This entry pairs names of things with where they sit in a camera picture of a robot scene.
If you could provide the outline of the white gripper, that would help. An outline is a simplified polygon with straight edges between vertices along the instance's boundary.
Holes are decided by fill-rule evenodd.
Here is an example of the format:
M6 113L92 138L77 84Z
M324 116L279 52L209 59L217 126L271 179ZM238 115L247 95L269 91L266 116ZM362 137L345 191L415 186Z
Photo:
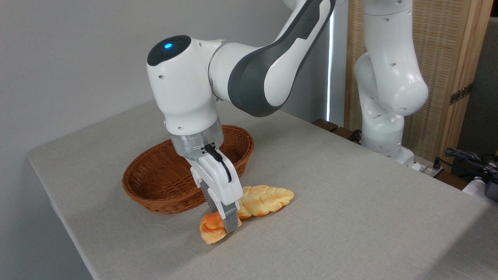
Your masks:
M194 179L204 183L202 188L211 213L219 212L226 234L233 232L238 225L238 200L243 191L235 167L220 150L214 156L205 155L187 158L192 166Z

